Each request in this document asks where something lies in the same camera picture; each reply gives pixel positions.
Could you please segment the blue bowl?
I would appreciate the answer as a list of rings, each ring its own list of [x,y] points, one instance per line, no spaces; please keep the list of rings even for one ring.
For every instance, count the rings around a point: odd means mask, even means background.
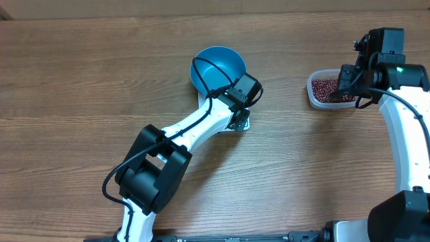
[[[197,59],[191,63],[190,67],[191,82],[200,95],[204,97],[207,96],[207,91],[194,67],[197,68],[209,90],[218,89],[219,87],[230,84],[227,77],[214,65],[223,70],[232,82],[241,78],[247,72],[247,67],[242,56],[235,50],[225,46],[211,46],[199,52],[196,57]],[[201,58],[210,61],[214,65],[200,60]]]

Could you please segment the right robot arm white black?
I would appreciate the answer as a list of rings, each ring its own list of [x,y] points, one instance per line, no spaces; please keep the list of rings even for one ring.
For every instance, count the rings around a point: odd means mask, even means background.
[[[392,147],[395,194],[368,217],[338,221],[334,241],[429,240],[429,78],[406,63],[402,28],[370,30],[354,43],[355,65],[343,65],[330,99],[366,98],[382,114]]]

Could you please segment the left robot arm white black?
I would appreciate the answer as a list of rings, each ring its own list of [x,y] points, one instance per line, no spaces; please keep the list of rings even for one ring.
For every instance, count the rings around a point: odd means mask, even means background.
[[[155,216],[175,195],[192,153],[219,132],[242,132],[249,107],[262,93],[260,82],[245,73],[211,90],[204,104],[182,121],[163,129],[145,126],[115,174],[124,220],[114,241],[151,241]]]

